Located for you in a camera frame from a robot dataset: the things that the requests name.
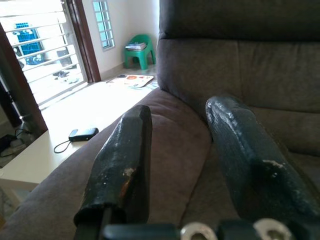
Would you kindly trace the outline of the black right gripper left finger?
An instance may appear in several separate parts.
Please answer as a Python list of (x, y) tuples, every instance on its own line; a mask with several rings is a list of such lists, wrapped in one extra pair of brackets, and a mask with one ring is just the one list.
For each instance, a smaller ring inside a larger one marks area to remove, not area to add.
[(94, 159), (73, 219), (74, 239), (101, 240), (106, 225), (148, 221), (152, 130), (146, 105), (136, 105), (120, 118)]

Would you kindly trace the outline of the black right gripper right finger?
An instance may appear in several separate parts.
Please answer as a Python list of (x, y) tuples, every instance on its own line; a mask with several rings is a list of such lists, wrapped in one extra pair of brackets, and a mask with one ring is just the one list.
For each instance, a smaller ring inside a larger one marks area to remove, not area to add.
[(207, 123), (238, 220), (217, 227), (221, 240), (317, 240), (320, 193), (255, 114), (235, 98), (213, 96)]

